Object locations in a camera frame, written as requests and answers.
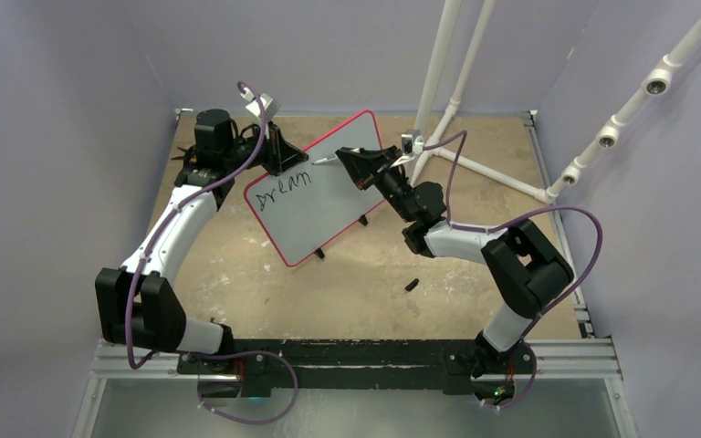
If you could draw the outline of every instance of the pink border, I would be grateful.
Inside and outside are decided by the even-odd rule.
[[[377,120],[375,119],[374,113],[372,113],[372,111],[370,111],[369,109],[365,109],[364,111],[362,111],[362,112],[356,114],[355,116],[351,117],[350,119],[347,119],[347,120],[343,121],[343,122],[341,123],[341,125],[339,125],[338,127],[336,127],[336,128],[333,129],[333,130],[330,130],[329,132],[327,132],[326,134],[324,134],[323,136],[321,136],[321,138],[319,138],[318,140],[313,141],[313,142],[312,142],[307,148],[305,148],[303,151],[307,151],[307,150],[309,150],[310,148],[312,148],[313,146],[315,146],[315,145],[319,144],[320,142],[326,140],[331,134],[337,132],[338,130],[340,130],[342,127],[344,127],[344,126],[347,125],[348,123],[351,123],[352,121],[358,119],[358,118],[361,117],[361,115],[363,115],[363,114],[369,114],[369,115],[372,116],[372,123],[374,123],[374,125],[375,125],[375,133],[377,134],[377,142],[378,142],[378,144],[380,145],[380,149],[382,149],[382,141],[380,140],[380,130],[378,130],[378,128],[377,128]],[[276,242],[273,240],[273,237],[270,235],[270,232],[267,230],[267,228],[265,227],[265,225],[262,223],[262,220],[259,218],[259,215],[256,214],[256,208],[254,208],[254,206],[251,205],[251,203],[248,201],[248,189],[250,189],[252,185],[254,185],[254,184],[256,184],[256,183],[258,183],[258,182],[264,180],[264,179],[267,178],[267,177],[268,177],[268,173],[265,173],[265,174],[263,174],[262,176],[256,178],[254,181],[252,181],[249,185],[247,185],[246,188],[243,190],[243,198],[246,200],[246,203],[248,204],[248,208],[251,209],[251,212],[254,214],[254,217],[256,218],[256,220],[257,220],[257,221],[259,222],[259,224],[262,226],[262,229],[265,230],[265,233],[267,234],[267,238],[270,239],[270,242],[273,243],[273,246],[276,248],[276,251],[278,252],[278,255],[280,256],[280,259],[283,260],[283,263],[284,263],[286,266],[288,266],[288,267],[295,267],[295,266],[299,265],[300,263],[304,262],[305,260],[307,260],[308,257],[312,256],[312,254],[305,255],[305,257],[302,258],[302,260],[299,260],[299,261],[298,261],[297,263],[295,263],[294,265],[290,265],[290,264],[286,261],[286,258],[284,258],[283,254],[280,252],[280,248],[278,248]],[[378,206],[380,206],[381,203],[384,203],[384,202],[385,202],[385,200],[382,200],[382,201],[378,202],[378,203],[375,204],[371,209],[369,209],[369,210],[367,211],[367,213],[365,213],[365,214],[368,214],[369,212],[371,212],[372,210],[374,210],[375,208],[377,208]],[[353,221],[353,222],[351,222],[350,224],[348,224],[348,226],[346,226],[345,228],[343,228],[342,230],[340,230],[339,233],[333,235],[332,237],[330,237],[329,240],[327,240],[327,241],[324,242],[323,244],[319,245],[319,248],[321,248],[322,246],[324,246],[324,245],[328,244],[329,242],[331,242],[332,240],[334,240],[335,237],[337,237],[338,235],[341,235],[342,232],[344,232],[344,231],[347,230],[348,228],[351,228],[351,225],[355,224],[356,222],[358,222],[358,220]]]

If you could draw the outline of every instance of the whiteboard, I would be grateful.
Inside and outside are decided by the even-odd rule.
[[[382,149],[371,111],[356,114],[310,144],[304,150],[307,162],[279,176],[265,173],[244,190],[248,207],[286,266],[310,257],[383,201],[377,189],[357,189],[339,160],[312,164],[333,157],[341,147]]]

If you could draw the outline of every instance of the white arm segment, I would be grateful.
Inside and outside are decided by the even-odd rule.
[[[177,205],[181,200],[192,193],[200,190],[200,187],[194,185],[183,185],[176,187],[171,193],[171,201],[165,207],[159,224],[164,220],[165,216]],[[186,205],[167,225],[162,236],[157,241],[157,245],[152,249],[146,267],[143,268],[144,274],[149,274],[157,271],[172,284],[179,272],[179,267],[189,253],[189,248],[192,247],[194,239],[200,234],[205,224],[211,220],[216,214],[216,200],[212,193],[203,193]],[[143,252],[146,243],[152,238],[154,229],[149,232],[149,235],[141,242],[139,248],[122,263],[127,272],[134,272],[135,266],[138,265],[139,254]]]
[[[165,211],[162,212],[157,224],[161,223],[165,216],[181,200],[200,189],[201,187],[188,184],[174,188],[171,193],[171,200],[168,202],[168,206],[165,207]],[[205,224],[214,217],[215,213],[216,200],[212,193],[203,193],[187,204],[165,228],[160,240],[157,241],[157,244],[152,249],[143,273],[148,275],[157,271],[162,277],[173,283],[176,274],[179,272],[179,267],[181,267],[183,260],[194,243],[194,239],[200,234],[200,230],[203,229]],[[138,250],[124,261],[123,265],[127,272],[132,273],[135,271],[135,266],[138,265],[139,261],[139,254],[143,252],[153,233],[154,228],[141,242]],[[187,318],[182,341],[176,349],[178,351],[213,354],[219,350],[219,346],[222,344],[222,334],[222,328],[216,324]]]
[[[425,242],[434,257],[460,258],[484,265],[485,258],[482,257],[480,250],[488,242],[498,239],[506,231],[504,229],[495,233],[479,233],[476,231],[456,230],[447,221],[442,221],[428,230],[428,233],[425,235]]]

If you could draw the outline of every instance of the marker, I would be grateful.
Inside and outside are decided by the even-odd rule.
[[[337,157],[336,157],[336,156],[335,156],[335,157],[321,158],[321,159],[319,159],[319,160],[315,160],[315,161],[313,162],[313,165],[315,165],[315,164],[325,164],[325,163],[327,163],[327,162],[333,162],[333,161],[335,161],[335,160],[337,160]]]

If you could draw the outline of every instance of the white pipe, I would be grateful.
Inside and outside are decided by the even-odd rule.
[[[546,190],[546,203],[553,203],[568,185],[579,181],[581,171],[590,164],[600,150],[609,149],[619,142],[620,134],[641,107],[652,97],[662,96],[670,89],[674,73],[701,45],[701,17],[684,35],[673,50],[654,66],[641,87],[633,93],[616,114],[603,124],[587,148],[563,170],[560,177]]]
[[[439,148],[437,150],[434,150],[434,153],[439,155],[440,157],[446,158],[449,161],[454,161],[455,160],[455,152],[449,151],[445,148]],[[484,175],[491,180],[495,180],[499,183],[505,184],[517,191],[523,192],[524,194],[527,194],[528,196],[533,196],[534,198],[541,198],[544,196],[544,190],[536,188],[530,184],[526,184],[520,180],[516,180],[512,178],[511,176],[508,176],[504,173],[501,173],[499,171],[495,171],[487,166],[483,166],[482,164],[478,162],[473,162],[465,157],[459,157],[458,158],[458,164],[466,167],[468,170],[472,172],[479,173],[480,175]]]
[[[469,73],[471,72],[472,66],[474,66],[474,61],[476,58],[476,53],[479,51],[479,45],[482,42],[482,36],[485,34],[485,29],[487,28],[487,23],[490,21],[490,14],[493,12],[493,6],[496,5],[496,0],[486,0],[482,4],[482,10],[479,12],[479,18],[476,21],[476,26],[474,29],[474,34],[472,34],[472,39],[469,42],[468,50],[466,51],[466,58],[464,58],[464,64],[461,67],[461,72],[458,75],[458,81],[455,84],[455,90],[453,91],[453,97],[450,98],[450,103],[445,109],[445,114],[439,120],[439,124],[436,125],[436,129],[428,138],[426,142],[427,146],[434,145],[439,142],[442,138],[442,134],[445,133],[447,125],[450,124],[450,120],[453,119],[455,114],[458,112],[458,106],[461,104],[461,96],[464,94],[464,89],[466,88],[466,82],[469,78]],[[418,117],[420,118],[422,113],[418,110]],[[418,127],[418,121],[415,121],[415,128]],[[428,159],[431,158],[433,153],[431,151],[424,152],[418,157],[415,167],[412,171],[412,183],[415,183],[420,176],[423,167],[425,166]]]
[[[453,30],[455,21],[458,19],[458,11],[461,9],[461,2],[462,0],[445,0],[445,7],[442,9],[442,18],[439,20],[431,61],[428,63],[428,71],[425,75],[424,90],[418,105],[418,115],[415,118],[415,128],[420,132],[425,132],[428,116],[431,115],[434,95],[439,86],[439,77],[442,76],[442,67],[445,66],[450,40],[453,39]]]

